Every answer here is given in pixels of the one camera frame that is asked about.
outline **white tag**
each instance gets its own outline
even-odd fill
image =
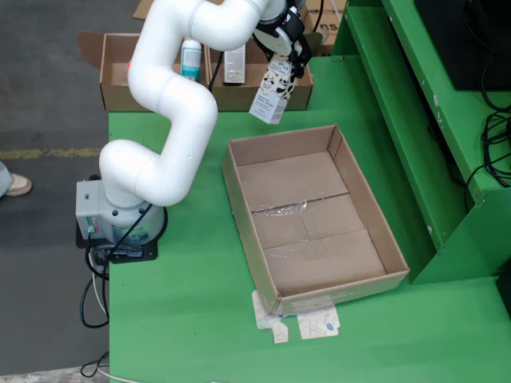
[[[267,124],[278,124],[295,84],[296,76],[289,59],[274,54],[248,112]]]
[[[287,326],[280,322],[279,315],[266,314],[263,303],[256,291],[252,291],[252,302],[254,303],[255,322],[259,330],[271,329],[273,332],[273,341],[275,343],[284,343],[289,339]]]
[[[334,337],[339,335],[339,317],[335,306],[299,313],[298,325],[302,339]]]

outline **pant leg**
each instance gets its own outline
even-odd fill
[[[9,190],[10,185],[13,184],[13,179],[10,176],[7,167],[0,161],[0,197],[2,197]]]

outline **box on table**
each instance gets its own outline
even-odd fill
[[[319,26],[316,32],[321,32],[322,28],[327,30],[327,38],[323,41],[323,44],[319,47],[315,53],[316,56],[329,56],[334,48],[335,39],[339,31],[339,26],[343,17],[344,9],[346,8],[347,0],[334,0],[332,4],[331,0],[325,0],[323,6],[323,16],[319,22]],[[305,33],[313,33],[314,26],[318,21],[319,8],[321,6],[321,0],[307,0],[305,5],[300,11],[302,16],[303,24],[305,25]]]
[[[135,10],[135,13],[133,14],[133,18],[145,20],[145,18],[147,18],[149,8],[151,8],[151,5],[153,4],[153,1],[154,0],[141,0],[141,2],[138,4],[137,9]],[[212,2],[213,4],[221,4],[222,2],[224,2],[224,0],[207,0],[207,1]]]
[[[337,125],[228,143],[224,179],[269,314],[394,289],[409,268]]]
[[[131,61],[140,34],[100,34],[84,31],[78,34],[81,55],[92,66],[100,69],[100,89],[105,109],[110,112],[146,111],[131,95],[126,66]],[[206,84],[204,46],[200,63],[200,80]],[[181,53],[173,66],[180,73]]]
[[[206,70],[208,71],[207,83],[213,77],[220,52],[206,47]],[[245,45],[245,83],[225,84],[224,83],[224,62],[220,64],[215,84],[213,85],[213,96],[215,96],[218,110],[224,111],[248,111],[256,97],[257,89],[261,85],[268,60],[263,50],[257,46],[253,39]],[[286,110],[307,109],[312,94],[312,75],[309,65],[305,68],[305,74],[297,79]]]

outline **green table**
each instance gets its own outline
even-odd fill
[[[143,382],[509,381],[511,321],[491,278],[411,286],[338,306],[340,335],[290,341],[259,331],[254,285],[221,161],[228,139],[339,124],[409,265],[430,260],[426,230],[359,57],[316,58],[307,111],[278,126],[221,113],[188,197],[168,209],[156,261],[114,265],[111,370]],[[110,113],[110,139],[161,150],[168,122]]]

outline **gray concrete floor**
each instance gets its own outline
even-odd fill
[[[99,72],[80,55],[81,30],[138,32],[138,0],[0,2],[0,155],[30,149],[101,147],[108,115]],[[97,157],[4,160],[34,183],[26,196],[0,199],[0,376],[82,365],[108,349],[108,329],[81,326],[89,279],[74,246],[78,180]],[[102,313],[93,294],[89,320]]]

